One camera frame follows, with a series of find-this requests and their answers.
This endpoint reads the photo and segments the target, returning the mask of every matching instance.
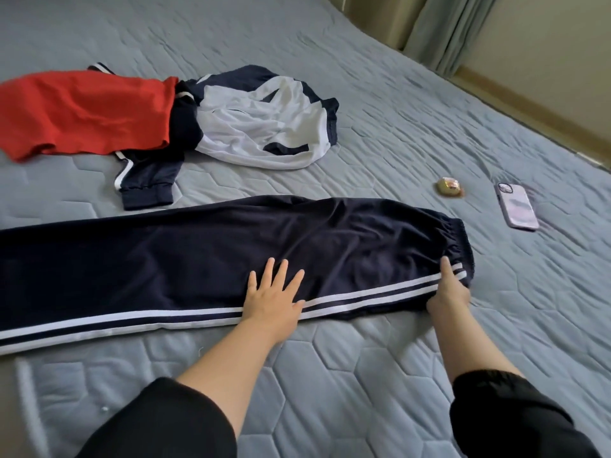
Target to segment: clothing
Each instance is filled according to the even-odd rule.
[[[106,65],[96,63],[89,70],[114,74]],[[195,149],[203,133],[197,123],[197,105],[185,82],[175,86],[169,117],[169,144],[163,149],[137,151],[126,149],[115,155],[126,161],[115,178],[126,211],[167,206],[173,203],[172,185],[185,160],[185,151]]]
[[[251,270],[306,270],[302,318],[424,309],[447,255],[473,277],[462,221],[387,199],[258,196],[0,231],[0,354],[235,324]]]
[[[260,66],[186,82],[199,105],[197,151],[262,169],[302,169],[337,143],[337,99]]]
[[[17,162],[37,153],[164,148],[177,82],[93,71],[8,80],[0,84],[0,148]]]
[[[469,458],[597,458],[571,417],[525,379],[472,371],[454,381],[454,438]],[[227,417],[205,395],[159,378],[89,438],[78,458],[235,458]]]

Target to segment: finger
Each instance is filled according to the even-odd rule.
[[[298,302],[295,302],[293,304],[293,311],[297,314],[297,315],[301,315],[301,311],[304,309],[304,305],[306,304],[305,300],[300,300]]]
[[[441,279],[450,278],[454,276],[452,265],[450,265],[450,259],[447,256],[441,257]]]
[[[256,291],[256,273],[255,271],[251,271],[248,275],[248,288],[246,290],[247,293],[252,294]]]
[[[286,280],[286,270],[288,269],[288,260],[284,259],[280,262],[280,267],[278,269],[278,273],[274,277],[273,286],[275,288],[280,288],[280,290],[284,289],[284,281]]]
[[[270,257],[265,264],[265,270],[261,277],[261,283],[259,283],[259,289],[267,289],[271,286],[271,277],[274,273],[274,258]]]
[[[297,291],[299,291],[299,286],[301,285],[301,281],[304,279],[305,274],[305,271],[299,270],[295,274],[291,282],[286,286],[286,289],[284,291],[288,294],[288,297],[291,300],[294,299],[295,294],[297,294]]]

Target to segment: person's left hand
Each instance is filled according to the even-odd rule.
[[[263,328],[274,344],[284,341],[295,331],[306,302],[300,300],[293,303],[305,272],[299,270],[284,288],[286,269],[288,269],[288,260],[285,259],[280,263],[278,273],[272,281],[274,258],[268,259],[258,289],[256,273],[250,272],[242,311],[242,322],[253,323]]]

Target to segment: smartphone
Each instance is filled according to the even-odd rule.
[[[510,227],[529,231],[539,229],[539,221],[523,186],[497,183],[495,189]]]

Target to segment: gray curtain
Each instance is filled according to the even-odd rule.
[[[451,77],[496,0],[427,0],[403,53]]]

